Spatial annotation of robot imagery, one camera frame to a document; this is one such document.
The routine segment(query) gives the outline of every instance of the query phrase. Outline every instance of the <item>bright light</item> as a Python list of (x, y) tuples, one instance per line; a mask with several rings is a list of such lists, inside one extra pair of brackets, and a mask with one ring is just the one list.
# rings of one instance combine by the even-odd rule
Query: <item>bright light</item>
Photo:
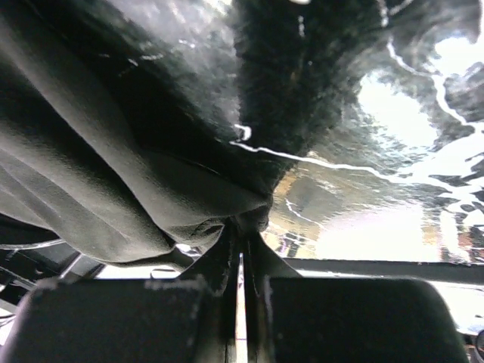
[(443, 75), (457, 74), (463, 76), (483, 57), (482, 46), (471, 44), (464, 37), (452, 37), (438, 42), (435, 46), (438, 58), (432, 59), (432, 65)]
[(293, 2), (294, 4), (299, 4), (299, 5), (309, 5), (311, 4), (311, 0), (289, 0), (290, 2)]
[(232, 0), (206, 0), (206, 2), (222, 15), (226, 15), (227, 9), (232, 5)]
[(432, 146), (437, 131), (422, 112), (420, 103), (378, 78), (375, 73), (363, 77), (358, 101), (363, 111), (372, 116), (374, 125), (383, 128), (379, 132), (382, 142), (391, 137), (409, 147)]
[(438, 262), (439, 248), (424, 243), (424, 210), (417, 204), (347, 212), (324, 223), (319, 259)]

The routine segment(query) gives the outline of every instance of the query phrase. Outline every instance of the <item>gray cloth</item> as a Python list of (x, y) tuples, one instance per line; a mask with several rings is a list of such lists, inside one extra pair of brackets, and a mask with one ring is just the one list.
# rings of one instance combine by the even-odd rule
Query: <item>gray cloth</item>
[(213, 244), (228, 217), (267, 203), (142, 149), (89, 68), (19, 2), (0, 2), (0, 213), (119, 263)]

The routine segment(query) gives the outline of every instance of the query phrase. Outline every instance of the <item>black plastic part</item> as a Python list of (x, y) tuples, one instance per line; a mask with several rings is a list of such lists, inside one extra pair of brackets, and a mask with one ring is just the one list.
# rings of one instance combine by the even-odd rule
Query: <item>black plastic part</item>
[(215, 298), (207, 310), (204, 321), (207, 330), (216, 330), (219, 337), (219, 360), (226, 363), (236, 360), (235, 315), (237, 309), (237, 277), (240, 265), (239, 237), (229, 222), (220, 240), (195, 263), (184, 271), (180, 281), (203, 276)]
[(209, 344), (216, 340), (208, 339), (209, 325), (203, 321), (213, 297), (202, 278), (43, 281), (21, 304), (0, 360), (182, 363), (200, 355), (216, 358)]
[[(5, 287), (0, 289), (0, 308), (15, 312), (22, 297), (38, 281), (61, 275), (77, 254), (68, 244), (57, 244), (40, 250), (0, 249), (0, 274), (7, 281)], [(65, 278), (92, 278), (103, 267), (104, 264), (83, 256)]]
[(260, 362), (467, 363), (445, 303), (415, 280), (266, 278)]
[(267, 325), (263, 306), (259, 303), (263, 281), (268, 276), (298, 278), (300, 275), (275, 254), (260, 234), (244, 241), (244, 294), (247, 324), (247, 354), (249, 362), (269, 361), (265, 353)]

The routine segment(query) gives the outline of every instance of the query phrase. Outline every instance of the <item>dark fabric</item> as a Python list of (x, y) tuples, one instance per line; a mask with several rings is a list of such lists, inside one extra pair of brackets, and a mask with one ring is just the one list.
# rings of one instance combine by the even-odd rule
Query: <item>dark fabric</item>
[(140, 147), (58, 35), (24, 4), (0, 2), (0, 213), (97, 260), (143, 263), (175, 243), (213, 244), (231, 216), (256, 211), (264, 225), (267, 210), (261, 194)]

